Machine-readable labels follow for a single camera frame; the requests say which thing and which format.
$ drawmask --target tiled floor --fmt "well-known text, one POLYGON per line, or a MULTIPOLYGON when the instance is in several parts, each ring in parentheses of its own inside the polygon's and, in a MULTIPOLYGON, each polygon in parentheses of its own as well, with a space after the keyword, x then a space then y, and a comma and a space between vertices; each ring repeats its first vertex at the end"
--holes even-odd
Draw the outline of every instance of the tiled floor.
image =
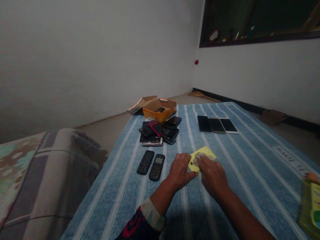
MULTIPOLYGON (((186 94, 171 99, 181 105, 213 103, 211 100, 191 97, 186 94)), ((101 144, 102 149, 108 150, 109 155, 130 117, 131 115, 125 112, 77 129, 87 132, 90 137, 101 144)), ((320 165, 320 140, 316 138, 315 134, 285 123, 270 128, 320 165)))

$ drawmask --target black baseboard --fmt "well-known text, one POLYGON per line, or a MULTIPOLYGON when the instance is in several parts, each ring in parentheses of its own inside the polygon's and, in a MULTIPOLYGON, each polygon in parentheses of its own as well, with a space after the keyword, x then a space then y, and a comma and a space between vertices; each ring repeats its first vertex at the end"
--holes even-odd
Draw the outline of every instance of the black baseboard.
MULTIPOLYGON (((228 98, 228 97, 224 97, 224 96, 220 96, 218 94, 214 94, 214 93, 210 93, 201 89, 197 89, 197 88, 193 88, 192 91, 199 91, 201 93, 203 93, 205 96, 207 97, 212 97, 214 99, 217 99, 221 102, 235 102, 236 104, 238 104, 240 107, 242 107, 243 109, 256 113, 256 114, 262 114, 262 112, 264 110, 266 110, 265 108, 262 107, 258 107, 249 103, 244 103, 232 98, 228 98)), ((320 133, 320 125, 316 124, 316 123, 312 123, 312 122, 308 122, 306 120, 300 119, 300 118, 296 118, 296 117, 292 117, 289 116, 288 118, 286 118, 284 121, 282 121, 283 123, 287 123, 289 125, 319 134, 320 133)))

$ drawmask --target white smartphone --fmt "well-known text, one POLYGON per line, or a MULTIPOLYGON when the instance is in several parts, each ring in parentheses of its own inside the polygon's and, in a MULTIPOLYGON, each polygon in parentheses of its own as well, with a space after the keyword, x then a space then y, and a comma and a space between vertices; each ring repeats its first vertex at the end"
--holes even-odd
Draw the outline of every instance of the white smartphone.
POLYGON ((150 147, 150 146, 162 146, 163 145, 163 139, 162 137, 156 137, 156 141, 155 142, 144 142, 141 143, 142 146, 144 147, 150 147))
POLYGON ((233 133, 233 134, 239 134, 236 127, 233 125, 231 120, 229 118, 219 118, 220 122, 222 123, 222 126, 226 133, 233 133))

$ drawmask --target blue mattress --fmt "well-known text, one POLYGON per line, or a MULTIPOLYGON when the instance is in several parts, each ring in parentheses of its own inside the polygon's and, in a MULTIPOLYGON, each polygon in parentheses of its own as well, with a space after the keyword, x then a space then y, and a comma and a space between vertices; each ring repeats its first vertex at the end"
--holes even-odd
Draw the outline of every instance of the blue mattress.
MULTIPOLYGON (((203 146, 217 156, 232 190, 277 239, 309 239, 297 220, 301 178, 308 171, 319 176, 314 162, 235 103, 178 105, 176 116, 182 118, 177 142, 149 148, 139 142, 144 116, 130 119, 62 239, 116 238, 168 175, 175 155, 203 146), (199 132, 197 115, 230 118, 240 134, 199 132), (166 156, 158 182, 136 173, 146 150, 166 156)), ((166 216, 163 239, 238 238, 200 176, 176 193, 166 216)))

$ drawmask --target window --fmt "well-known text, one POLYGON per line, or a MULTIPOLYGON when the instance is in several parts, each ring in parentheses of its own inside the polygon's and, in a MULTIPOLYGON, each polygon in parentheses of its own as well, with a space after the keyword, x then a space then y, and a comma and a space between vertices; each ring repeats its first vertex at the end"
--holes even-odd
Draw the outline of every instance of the window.
POLYGON ((320 0, 206 0, 200 47, 320 37, 320 0))

